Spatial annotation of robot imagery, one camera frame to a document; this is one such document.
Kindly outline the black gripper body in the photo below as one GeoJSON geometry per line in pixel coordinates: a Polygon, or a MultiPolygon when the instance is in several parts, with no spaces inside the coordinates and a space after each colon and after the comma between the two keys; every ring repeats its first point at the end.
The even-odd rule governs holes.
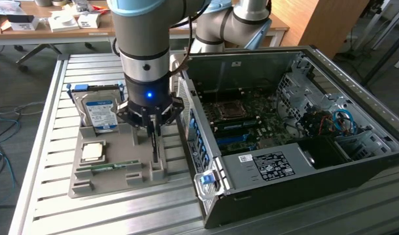
{"type": "Polygon", "coordinates": [[[139,117],[143,109],[150,115],[158,112],[156,108],[160,108],[162,113],[168,109],[172,104],[168,76],[151,82],[142,82],[125,76],[125,85],[129,100],[128,109],[139,117]]]}

